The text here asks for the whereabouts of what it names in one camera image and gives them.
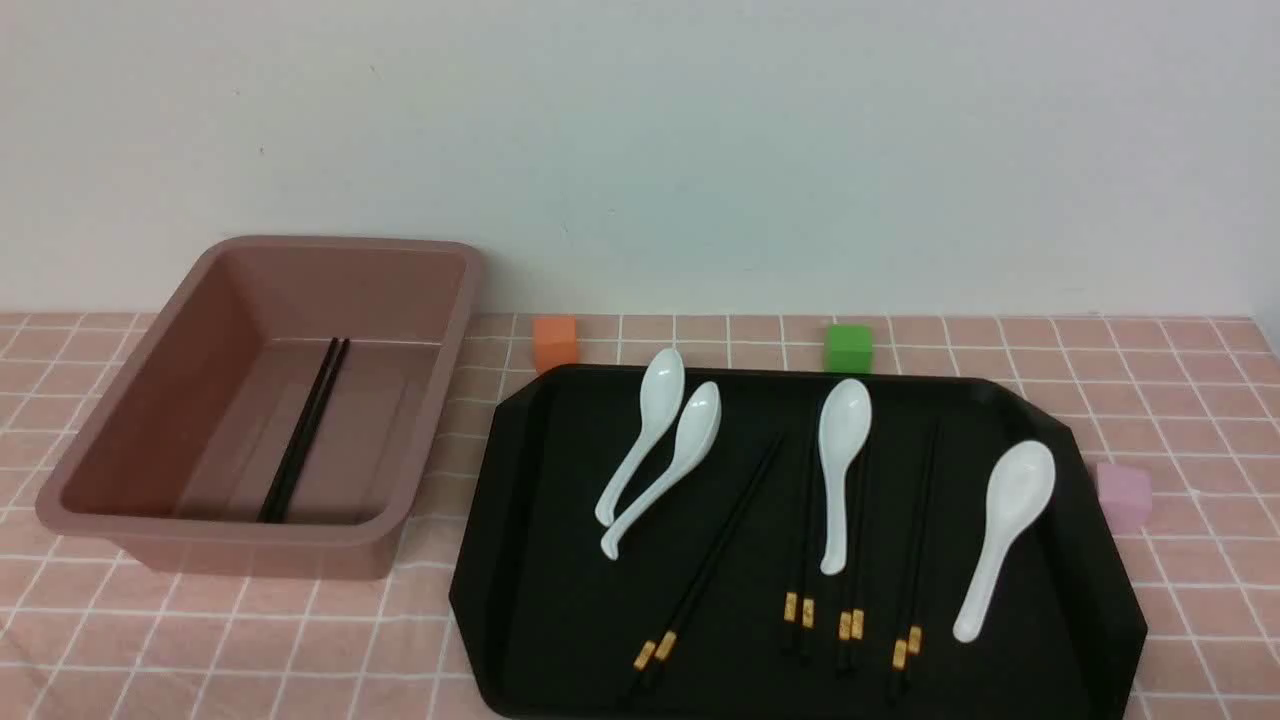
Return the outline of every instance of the plastic container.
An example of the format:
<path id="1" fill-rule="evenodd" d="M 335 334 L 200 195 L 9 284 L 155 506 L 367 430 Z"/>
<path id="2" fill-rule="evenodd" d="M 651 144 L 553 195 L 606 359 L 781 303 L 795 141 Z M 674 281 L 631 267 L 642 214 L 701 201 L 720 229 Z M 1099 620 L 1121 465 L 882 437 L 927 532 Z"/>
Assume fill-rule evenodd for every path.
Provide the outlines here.
<path id="1" fill-rule="evenodd" d="M 156 570 L 385 575 L 481 273 L 451 242 L 241 237 L 205 252 L 36 501 Z M 332 337 L 352 340 L 284 524 L 257 512 Z"/>

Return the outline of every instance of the chopstick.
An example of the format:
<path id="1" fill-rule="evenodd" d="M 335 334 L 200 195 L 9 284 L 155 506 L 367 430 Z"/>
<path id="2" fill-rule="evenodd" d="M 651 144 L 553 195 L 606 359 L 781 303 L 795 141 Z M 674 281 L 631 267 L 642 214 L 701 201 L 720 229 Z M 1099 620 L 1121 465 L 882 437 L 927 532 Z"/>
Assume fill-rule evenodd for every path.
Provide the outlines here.
<path id="1" fill-rule="evenodd" d="M 826 532 L 826 524 L 823 521 L 823 509 L 820 507 L 819 500 L 822 500 L 822 493 L 814 491 L 814 486 L 822 482 L 820 478 L 820 462 L 818 461 L 818 443 L 817 436 L 814 436 L 814 442 L 809 447 L 809 462 L 805 470 L 805 518 L 804 518 L 804 553 L 800 557 L 801 568 L 801 596 L 800 596 L 800 661 L 805 662 L 809 660 L 813 648 L 813 635 L 814 628 L 818 626 L 818 607 L 817 607 L 817 589 L 818 589 L 818 557 L 820 553 L 822 542 L 814 538 L 814 533 L 818 528 Z"/>
<path id="2" fill-rule="evenodd" d="M 262 509 L 257 514 L 259 523 L 284 521 L 289 501 L 293 500 L 293 491 L 298 484 L 298 475 L 302 474 L 302 468 L 306 465 L 311 443 L 315 442 L 316 430 L 320 428 L 320 419 L 329 404 L 329 396 L 333 393 L 334 380 L 338 372 L 342 370 L 342 361 L 346 360 L 349 347 L 351 340 L 338 342 L 338 338 L 333 338 L 329 341 L 324 360 L 320 363 L 320 370 L 316 373 L 315 380 L 311 382 L 311 392 L 307 393 L 298 421 L 293 425 L 293 434 L 289 436 L 289 443 L 284 447 L 280 465 L 275 469 L 271 487 L 262 500 Z"/>
<path id="3" fill-rule="evenodd" d="M 795 652 L 800 647 L 799 641 L 804 626 L 806 565 L 813 547 L 810 543 L 810 524 L 813 521 L 813 456 L 817 452 L 815 446 L 818 443 L 817 423 L 818 419 L 814 416 L 804 445 L 804 451 L 806 452 L 805 466 L 799 482 L 795 483 L 795 492 L 792 493 L 792 514 L 797 515 L 797 529 L 787 553 L 787 565 L 785 568 L 785 573 L 787 574 L 787 585 L 782 605 L 782 652 L 785 653 Z M 812 597 L 809 598 L 808 607 L 812 625 L 814 609 Z"/>
<path id="4" fill-rule="evenodd" d="M 867 518 L 867 478 L 870 474 L 870 438 L 863 446 L 858 459 L 858 469 L 854 482 L 858 483 L 852 497 L 854 510 L 850 514 L 854 519 L 854 532 L 849 534 L 849 566 L 845 569 L 844 584 L 841 585 L 841 610 L 836 646 L 836 670 L 850 673 L 856 670 L 854 664 L 854 643 L 860 642 L 867 624 L 867 614 L 863 610 L 861 598 L 865 593 L 861 582 L 861 547 L 863 525 Z"/>
<path id="5" fill-rule="evenodd" d="M 751 473 L 751 479 L 748 480 L 746 487 L 742 488 L 737 500 L 733 501 L 728 515 L 724 518 L 723 524 L 721 524 L 719 530 L 716 533 L 716 538 L 712 541 L 710 548 L 698 564 L 698 570 L 694 573 L 692 580 L 689 585 L 686 585 L 685 592 L 676 603 L 676 610 L 672 612 L 671 620 L 667 623 L 666 630 L 662 633 L 662 638 L 657 642 L 645 641 L 644 646 L 641 646 L 640 653 L 632 662 L 632 667 L 636 671 L 643 673 L 641 683 L 645 688 L 653 687 L 657 682 L 657 674 L 660 670 L 660 666 L 671 657 L 671 653 L 676 647 L 676 641 L 680 638 L 681 633 L 685 632 L 689 619 L 698 609 L 698 601 L 701 600 L 703 593 L 707 591 L 707 585 L 710 584 L 721 557 L 724 555 L 724 548 L 728 547 L 730 542 L 733 539 L 733 534 L 737 532 L 739 525 L 741 525 L 742 518 L 746 515 L 746 510 L 751 506 L 755 493 L 759 491 L 764 477 L 768 475 L 769 468 L 773 465 L 773 459 L 777 456 L 778 448 L 782 446 L 782 438 L 783 434 L 778 433 L 772 441 L 769 441 L 768 446 L 765 446 L 764 452 L 760 455 L 760 459 L 755 465 L 755 470 Z"/>
<path id="6" fill-rule="evenodd" d="M 918 656 L 924 647 L 924 628 L 920 620 L 920 580 L 924 568 L 925 537 L 929 532 L 929 509 L 933 496 L 933 475 L 937 465 L 938 437 L 942 427 L 934 420 L 929 428 L 928 445 L 924 452 L 924 469 L 916 484 L 915 511 L 911 518 L 911 537 L 908 553 L 906 574 L 902 577 L 905 592 L 902 603 L 899 606 L 899 633 L 893 643 L 892 673 L 890 673 L 890 698 L 896 698 L 905 689 L 910 680 L 908 671 L 909 657 Z"/>

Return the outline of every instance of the orange cube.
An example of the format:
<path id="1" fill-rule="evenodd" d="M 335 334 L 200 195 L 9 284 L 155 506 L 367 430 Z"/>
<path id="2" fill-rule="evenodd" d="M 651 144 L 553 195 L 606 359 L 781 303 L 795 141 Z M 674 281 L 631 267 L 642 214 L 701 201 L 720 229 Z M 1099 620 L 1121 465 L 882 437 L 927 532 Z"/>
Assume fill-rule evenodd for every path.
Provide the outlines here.
<path id="1" fill-rule="evenodd" d="M 577 323 L 572 315 L 534 318 L 534 368 L 539 374 L 577 363 Z"/>

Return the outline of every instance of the spoon handle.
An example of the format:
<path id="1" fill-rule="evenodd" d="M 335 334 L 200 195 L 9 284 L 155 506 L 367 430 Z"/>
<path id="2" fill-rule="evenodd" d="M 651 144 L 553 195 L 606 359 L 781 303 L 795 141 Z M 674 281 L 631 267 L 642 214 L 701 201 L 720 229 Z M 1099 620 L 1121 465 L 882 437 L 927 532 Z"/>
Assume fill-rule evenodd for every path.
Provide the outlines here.
<path id="1" fill-rule="evenodd" d="M 973 570 L 973 579 L 969 580 L 969 592 L 956 615 L 956 623 L 951 628 L 951 634 L 963 643 L 973 642 L 982 632 L 982 624 L 987 619 L 987 609 L 991 606 L 991 596 L 996 592 L 996 580 L 1000 579 L 1000 568 L 1005 564 L 1005 555 L 1009 552 L 1009 541 L 993 541 L 988 537 L 982 543 L 982 553 L 978 556 L 978 566 Z"/>
<path id="2" fill-rule="evenodd" d="M 822 553 L 822 574 L 837 575 L 845 569 L 849 527 L 845 520 L 845 473 L 847 468 L 823 457 L 822 475 L 827 491 L 827 547 Z"/>
<path id="3" fill-rule="evenodd" d="M 627 506 L 618 515 L 618 519 L 609 525 L 609 529 L 604 532 L 604 537 L 600 538 L 600 548 L 604 550 L 604 555 L 609 560 L 618 559 L 618 542 L 622 541 L 622 536 L 626 534 L 627 529 L 635 524 L 636 520 L 644 515 L 645 510 L 649 510 L 658 498 L 663 496 L 668 489 L 680 482 L 689 473 L 687 468 L 668 468 L 666 473 L 658 477 L 652 486 L 646 487 L 640 497 Z"/>
<path id="4" fill-rule="evenodd" d="M 604 492 L 600 493 L 600 500 L 595 503 L 595 519 L 605 528 L 613 524 L 618 498 L 622 497 L 622 491 L 631 482 L 631 475 L 635 475 L 636 469 L 640 468 L 640 462 L 649 455 L 653 446 L 658 445 L 659 437 L 662 436 L 641 430 L 635 445 L 627 451 L 627 456 L 622 459 L 618 469 L 609 478 L 609 484 L 604 486 Z"/>

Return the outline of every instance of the green cube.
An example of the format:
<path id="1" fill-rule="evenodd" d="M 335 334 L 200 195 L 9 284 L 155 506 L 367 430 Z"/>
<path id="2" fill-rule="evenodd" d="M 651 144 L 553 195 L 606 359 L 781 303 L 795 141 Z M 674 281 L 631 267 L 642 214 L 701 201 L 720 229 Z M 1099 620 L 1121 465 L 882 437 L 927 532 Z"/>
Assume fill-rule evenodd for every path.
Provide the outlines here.
<path id="1" fill-rule="evenodd" d="M 828 373 L 870 373 L 874 342 L 867 325 L 831 325 L 823 354 Z"/>

